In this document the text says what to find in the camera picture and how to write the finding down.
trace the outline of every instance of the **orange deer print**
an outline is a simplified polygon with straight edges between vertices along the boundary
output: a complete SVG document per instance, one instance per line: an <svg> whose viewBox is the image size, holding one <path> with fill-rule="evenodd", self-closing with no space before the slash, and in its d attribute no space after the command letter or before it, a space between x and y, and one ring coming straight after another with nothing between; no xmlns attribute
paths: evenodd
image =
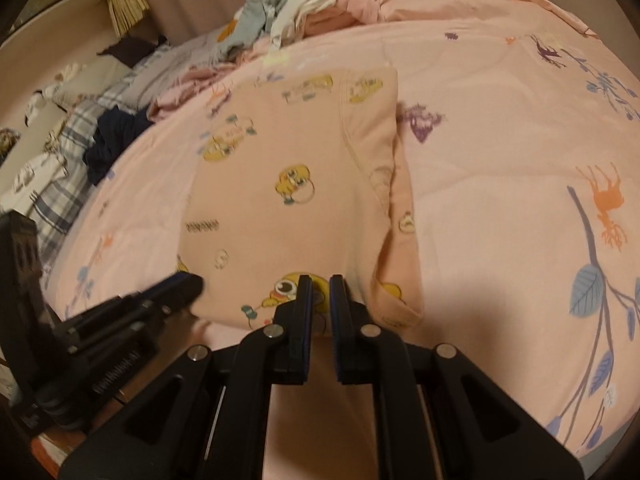
<svg viewBox="0 0 640 480"><path fill-rule="evenodd" d="M625 203L625 198L622 196L622 192L620 191L620 184L622 183L622 179L620 179L620 175L618 174L618 170L616 169L613 162L611 163L611 167L613 171L616 172L616 181L613 182L607 174L602 171L598 166L595 166L595 169L600 172L600 174L604 177L607 183L607 189L601 190L598 186L598 179L596 178L591 166L587 166L589 172L591 173L591 177L589 178L585 175L580 168L575 168L578 172L589 181L591 186L591 192L593 193L593 203L596 205L598 209L598 220L602 222L604 227L604 231L602 232L602 239L604 243L606 243L609 247L613 247L614 245L618 248L618 250L622 250L622 244L626 244L626 234L622 227L616 224L610 217L609 212L614 209L620 208L620 206Z"/></svg>

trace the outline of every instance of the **plaid shirt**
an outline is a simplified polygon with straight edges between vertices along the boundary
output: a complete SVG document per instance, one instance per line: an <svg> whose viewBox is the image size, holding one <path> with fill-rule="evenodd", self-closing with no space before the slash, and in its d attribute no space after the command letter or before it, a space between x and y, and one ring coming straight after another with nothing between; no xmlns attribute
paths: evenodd
<svg viewBox="0 0 640 480"><path fill-rule="evenodd" d="M169 49L167 44L161 45L121 81L97 98L82 101L71 113L60 133L60 153L66 158L68 176L51 182L36 199L31 213L31 219L38 227L38 246L44 267L50 269L52 266L66 234L93 191L82 156L95 142L98 118L115 106L135 112L124 104L122 95L138 74Z"/></svg>

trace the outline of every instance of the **pink bed sheet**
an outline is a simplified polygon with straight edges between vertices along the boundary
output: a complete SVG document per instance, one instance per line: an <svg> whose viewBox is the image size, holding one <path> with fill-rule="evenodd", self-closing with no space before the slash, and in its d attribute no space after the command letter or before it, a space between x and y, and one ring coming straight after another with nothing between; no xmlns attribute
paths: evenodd
<svg viewBox="0 0 640 480"><path fill-rule="evenodd" d="M456 344L584 455L640 404L640 174L629 155L640 150L640 83L546 0L381 3L386 23L267 54L140 137L69 234L47 301L66 318L174 272L208 110L225 91L392 65L426 304L407 337ZM199 321L164 358L243 334ZM274 392L267 480L376 477L370 396L335 384L322 345L312 384Z"/></svg>

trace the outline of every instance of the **metal pin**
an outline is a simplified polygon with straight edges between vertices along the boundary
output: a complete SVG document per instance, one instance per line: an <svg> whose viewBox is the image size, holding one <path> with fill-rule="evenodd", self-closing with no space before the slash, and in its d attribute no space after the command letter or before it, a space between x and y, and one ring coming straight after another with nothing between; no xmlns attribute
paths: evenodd
<svg viewBox="0 0 640 480"><path fill-rule="evenodd" d="M262 331L264 332L264 335L267 336L269 339L273 339L274 337L280 337L282 334L284 334L283 327L276 324L267 325L266 327L264 327Z"/></svg>
<svg viewBox="0 0 640 480"><path fill-rule="evenodd" d="M449 343L438 345L436 347L436 352L440 357L444 357L445 359L453 359L458 354L456 347Z"/></svg>
<svg viewBox="0 0 640 480"><path fill-rule="evenodd" d="M187 350L187 357L192 361L202 361L209 355L209 349L204 345L194 345Z"/></svg>
<svg viewBox="0 0 640 480"><path fill-rule="evenodd" d="M378 325L369 323L361 327L360 333L364 337L378 337L382 333L382 329Z"/></svg>

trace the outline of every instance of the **bed sheet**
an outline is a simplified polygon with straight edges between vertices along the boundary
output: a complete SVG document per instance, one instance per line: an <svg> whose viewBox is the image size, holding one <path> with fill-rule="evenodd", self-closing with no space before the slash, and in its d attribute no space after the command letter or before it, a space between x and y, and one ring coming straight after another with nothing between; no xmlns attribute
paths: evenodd
<svg viewBox="0 0 640 480"><path fill-rule="evenodd" d="M583 456L640 404L640 82L546 0L381 2L387 23L272 52L140 137L72 229L47 301L65 319L175 270L208 110L236 84L391 65L426 304L406 338L457 345ZM201 321L185 340L242 334ZM314 367L328 383L274 397L264 477L374 478L357 465L375 457L366 394L329 384L321 351ZM296 423L333 420L327 407L362 446L343 462L322 459L346 442L337 427Z"/></svg>

